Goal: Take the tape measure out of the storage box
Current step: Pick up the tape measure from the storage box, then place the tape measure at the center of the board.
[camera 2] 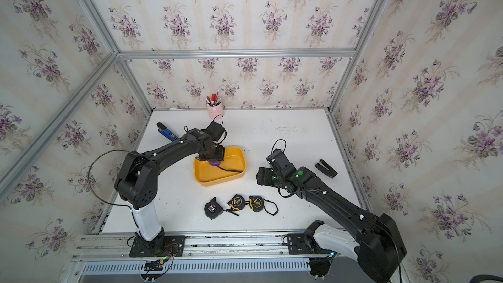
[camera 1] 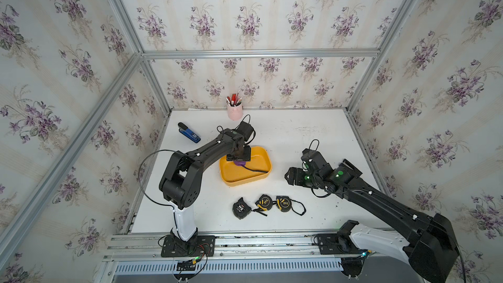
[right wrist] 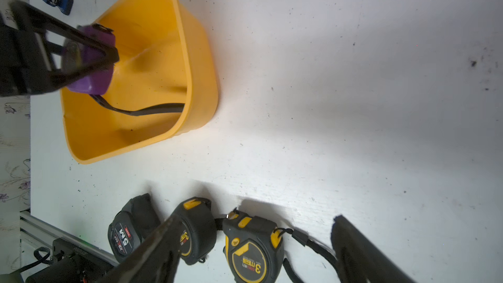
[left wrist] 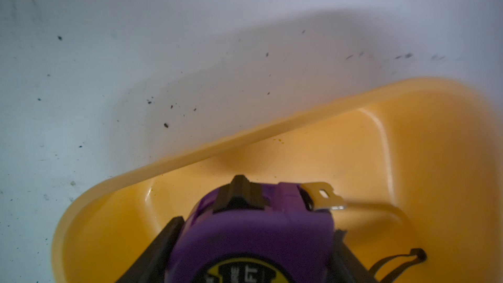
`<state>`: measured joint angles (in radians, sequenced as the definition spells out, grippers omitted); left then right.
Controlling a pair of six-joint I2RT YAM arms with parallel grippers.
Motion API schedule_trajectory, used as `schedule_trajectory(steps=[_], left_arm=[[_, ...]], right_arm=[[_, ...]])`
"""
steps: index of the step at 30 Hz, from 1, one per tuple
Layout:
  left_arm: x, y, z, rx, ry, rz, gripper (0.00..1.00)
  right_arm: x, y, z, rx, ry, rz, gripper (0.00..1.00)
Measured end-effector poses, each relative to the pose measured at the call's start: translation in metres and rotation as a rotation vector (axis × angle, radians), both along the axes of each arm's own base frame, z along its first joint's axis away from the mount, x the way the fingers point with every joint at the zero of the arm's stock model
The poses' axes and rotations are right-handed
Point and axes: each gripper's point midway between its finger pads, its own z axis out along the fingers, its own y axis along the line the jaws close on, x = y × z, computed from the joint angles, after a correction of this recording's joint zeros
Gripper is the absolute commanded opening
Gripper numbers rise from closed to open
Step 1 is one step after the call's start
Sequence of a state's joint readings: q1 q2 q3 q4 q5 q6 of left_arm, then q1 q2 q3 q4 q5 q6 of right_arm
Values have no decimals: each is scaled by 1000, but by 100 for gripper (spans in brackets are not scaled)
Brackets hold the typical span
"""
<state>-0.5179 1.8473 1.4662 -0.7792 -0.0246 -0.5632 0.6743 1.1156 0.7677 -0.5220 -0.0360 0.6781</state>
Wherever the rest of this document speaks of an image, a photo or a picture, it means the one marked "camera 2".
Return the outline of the yellow plastic storage box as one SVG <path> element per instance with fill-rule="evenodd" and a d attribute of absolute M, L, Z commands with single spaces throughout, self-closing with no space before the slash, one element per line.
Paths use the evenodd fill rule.
<path fill-rule="evenodd" d="M 223 161 L 194 160 L 196 182 L 203 187 L 211 187 L 231 182 L 244 176 L 247 169 L 244 152 L 237 146 L 225 149 Z"/>

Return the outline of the black yellow tape measure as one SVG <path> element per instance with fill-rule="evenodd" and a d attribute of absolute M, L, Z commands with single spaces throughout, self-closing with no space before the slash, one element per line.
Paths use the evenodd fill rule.
<path fill-rule="evenodd" d="M 272 204 L 274 206 L 274 211 L 270 211 L 267 209 L 266 205 L 267 204 Z M 250 208 L 258 213 L 258 212 L 266 212 L 270 216 L 276 216 L 279 213 L 279 207 L 277 206 L 276 203 L 272 202 L 271 200 L 264 199 L 261 196 L 257 195 L 252 195 L 249 197 L 248 205 Z"/>
<path fill-rule="evenodd" d="M 227 204 L 229 208 L 225 212 L 239 216 L 238 212 L 247 207 L 248 201 L 242 195 L 236 194 Z"/>

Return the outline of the black tape measure with strap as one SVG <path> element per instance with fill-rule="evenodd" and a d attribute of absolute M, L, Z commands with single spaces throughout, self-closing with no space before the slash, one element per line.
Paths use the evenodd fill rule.
<path fill-rule="evenodd" d="M 216 219 L 223 212 L 224 212 L 223 207 L 218 203 L 215 197 L 204 205 L 204 213 L 206 217 L 208 217 L 211 220 Z"/>

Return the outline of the purple tape measure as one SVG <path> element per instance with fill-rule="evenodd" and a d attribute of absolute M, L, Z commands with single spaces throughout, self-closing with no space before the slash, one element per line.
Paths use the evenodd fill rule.
<path fill-rule="evenodd" d="M 214 172 L 226 172 L 232 174 L 240 174 L 246 170 L 241 163 L 231 162 L 211 162 L 211 161 L 195 161 L 195 172 L 199 174 L 208 174 Z"/>

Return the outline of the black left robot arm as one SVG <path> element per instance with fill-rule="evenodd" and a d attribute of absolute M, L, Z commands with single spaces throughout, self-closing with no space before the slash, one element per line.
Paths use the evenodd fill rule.
<path fill-rule="evenodd" d="M 114 189 L 125 202 L 123 206 L 130 210 L 139 239 L 152 244 L 164 238 L 154 204 L 159 175 L 192 155 L 196 155 L 198 161 L 223 161 L 225 148 L 222 142 L 226 137 L 223 125 L 212 121 L 204 129 L 186 129 L 182 137 L 160 148 L 143 153 L 127 152 Z"/>

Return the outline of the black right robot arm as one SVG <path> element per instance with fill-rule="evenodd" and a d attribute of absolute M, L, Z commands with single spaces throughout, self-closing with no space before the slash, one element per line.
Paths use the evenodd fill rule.
<path fill-rule="evenodd" d="M 329 265 L 336 255 L 355 260 L 374 282 L 390 282 L 401 272 L 407 250 L 396 222 L 387 214 L 376 214 L 361 208 L 328 187 L 313 171 L 296 168 L 283 150 L 274 149 L 266 158 L 267 167 L 259 168 L 256 181 L 287 191 L 325 212 L 340 229 L 316 220 L 293 243 L 299 254 L 325 254 L 320 262 Z"/>

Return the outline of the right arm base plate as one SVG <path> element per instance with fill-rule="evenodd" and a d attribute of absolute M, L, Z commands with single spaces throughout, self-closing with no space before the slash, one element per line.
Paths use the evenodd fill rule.
<path fill-rule="evenodd" d="M 303 233 L 286 234 L 282 237 L 282 245 L 287 247 L 289 255 L 335 255 L 336 251 L 323 249 L 314 239 L 315 231 L 323 225 L 323 221 L 315 220 Z"/>

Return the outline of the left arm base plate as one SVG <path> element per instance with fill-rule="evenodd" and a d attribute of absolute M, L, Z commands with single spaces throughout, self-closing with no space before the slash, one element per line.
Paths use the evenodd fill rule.
<path fill-rule="evenodd" d="M 169 256 L 170 254 L 173 254 L 175 257 L 180 257 L 183 254 L 186 238 L 185 236 L 161 235 L 153 241 L 148 242 L 136 234 L 134 241 L 130 244 L 129 257 L 160 258 Z"/>

